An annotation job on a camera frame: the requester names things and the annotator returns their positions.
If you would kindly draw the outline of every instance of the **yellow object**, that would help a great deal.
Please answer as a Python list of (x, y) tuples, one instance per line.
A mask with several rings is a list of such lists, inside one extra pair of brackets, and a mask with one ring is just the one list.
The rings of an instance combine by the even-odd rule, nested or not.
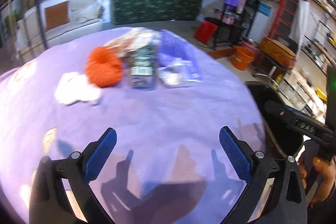
[(275, 83), (280, 84), (281, 79), (282, 79), (282, 75), (278, 75), (278, 76), (275, 78)]
[(295, 53), (279, 41), (264, 37), (259, 48), (281, 65), (289, 68), (294, 66)]
[(318, 157), (316, 157), (316, 156), (313, 158), (313, 162), (314, 162), (315, 164), (319, 164), (320, 161), (321, 161), (321, 160), (320, 160)]
[(316, 88), (316, 95), (323, 101), (327, 101), (327, 96), (320, 90), (319, 88)]

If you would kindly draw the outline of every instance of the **green counter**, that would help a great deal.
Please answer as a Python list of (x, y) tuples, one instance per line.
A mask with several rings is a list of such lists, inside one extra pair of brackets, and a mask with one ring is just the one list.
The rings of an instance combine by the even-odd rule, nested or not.
[(110, 0), (115, 25), (147, 21), (195, 20), (202, 0)]

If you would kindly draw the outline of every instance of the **orange yarn ball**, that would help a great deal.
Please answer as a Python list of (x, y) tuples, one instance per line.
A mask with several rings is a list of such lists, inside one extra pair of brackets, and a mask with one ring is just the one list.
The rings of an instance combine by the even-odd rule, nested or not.
[(85, 74), (90, 83), (105, 88), (121, 80), (122, 68), (120, 58), (111, 49), (102, 46), (90, 52), (85, 66)]

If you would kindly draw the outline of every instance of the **blue sign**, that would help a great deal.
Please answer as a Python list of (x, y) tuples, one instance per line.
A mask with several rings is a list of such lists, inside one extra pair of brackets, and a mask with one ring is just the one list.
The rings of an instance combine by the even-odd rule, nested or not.
[(269, 14), (271, 13), (272, 8), (265, 3), (260, 2), (258, 7), (258, 12), (269, 17)]

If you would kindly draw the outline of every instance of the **metal screw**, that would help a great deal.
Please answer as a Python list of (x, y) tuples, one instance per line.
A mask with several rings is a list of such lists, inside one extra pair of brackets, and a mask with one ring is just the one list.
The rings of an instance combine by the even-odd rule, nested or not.
[(80, 155), (81, 155), (81, 154), (80, 154), (79, 152), (73, 152), (73, 153), (71, 154), (71, 158), (73, 158), (73, 159), (77, 159), (77, 158), (79, 158)]
[(42, 157), (41, 162), (47, 162), (48, 160), (49, 160), (49, 157), (48, 156), (44, 156), (44, 157)]
[(261, 151), (257, 151), (257, 152), (255, 153), (255, 156), (256, 156), (257, 158), (259, 158), (259, 159), (262, 159), (262, 158), (265, 156), (265, 154), (264, 154), (263, 152), (261, 152)]
[(287, 159), (290, 161), (290, 162), (295, 162), (295, 159), (293, 156), (288, 156)]

